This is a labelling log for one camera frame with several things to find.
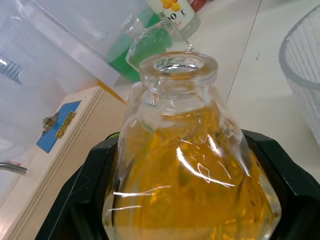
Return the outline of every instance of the glass bottle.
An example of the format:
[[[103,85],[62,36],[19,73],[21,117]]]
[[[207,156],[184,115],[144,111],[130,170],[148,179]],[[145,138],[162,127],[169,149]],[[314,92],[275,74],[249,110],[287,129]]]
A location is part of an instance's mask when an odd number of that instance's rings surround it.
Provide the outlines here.
[[[110,240],[268,240],[281,206],[213,82],[217,62],[140,64],[102,221]]]
[[[134,39],[126,55],[126,61],[137,71],[141,61],[153,55],[173,51],[194,51],[176,26],[167,19],[145,28],[136,16],[130,14],[122,29]]]

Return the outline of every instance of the white table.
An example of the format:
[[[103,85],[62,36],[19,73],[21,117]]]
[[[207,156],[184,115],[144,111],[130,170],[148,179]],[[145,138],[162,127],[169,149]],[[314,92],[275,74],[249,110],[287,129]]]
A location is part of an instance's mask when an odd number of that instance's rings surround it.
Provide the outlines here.
[[[219,64],[218,87],[242,129],[278,141],[320,183],[320,146],[280,69],[280,45],[293,25],[319,0],[214,0],[199,12],[201,26],[189,39]],[[132,83],[114,86],[123,98]]]
[[[280,45],[319,0],[262,0],[227,105],[242,129],[280,143],[320,183],[320,146],[281,71]]]

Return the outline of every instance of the red object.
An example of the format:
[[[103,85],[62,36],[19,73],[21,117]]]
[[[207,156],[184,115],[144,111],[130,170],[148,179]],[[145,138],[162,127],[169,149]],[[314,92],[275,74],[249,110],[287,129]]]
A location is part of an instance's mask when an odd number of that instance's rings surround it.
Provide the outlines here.
[[[198,12],[206,4],[207,0],[188,0],[195,12]]]

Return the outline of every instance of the orange liquid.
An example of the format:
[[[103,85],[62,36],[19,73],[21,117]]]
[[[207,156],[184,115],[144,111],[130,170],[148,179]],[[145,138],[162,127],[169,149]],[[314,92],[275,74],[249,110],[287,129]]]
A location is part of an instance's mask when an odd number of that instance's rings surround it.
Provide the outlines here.
[[[113,207],[119,240],[256,240],[273,214],[251,158],[247,176],[219,127],[217,107],[165,115],[152,131],[127,128],[132,164]]]

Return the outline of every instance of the black base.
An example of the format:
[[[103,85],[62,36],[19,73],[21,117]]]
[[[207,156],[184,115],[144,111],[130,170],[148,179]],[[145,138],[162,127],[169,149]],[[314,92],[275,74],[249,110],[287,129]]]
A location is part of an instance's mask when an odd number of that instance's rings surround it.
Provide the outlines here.
[[[243,133],[281,204],[282,217],[271,239],[319,240],[320,185],[275,140]],[[90,151],[83,166],[62,187],[37,240],[108,240],[102,211],[115,170],[117,142],[117,137],[109,138]]]

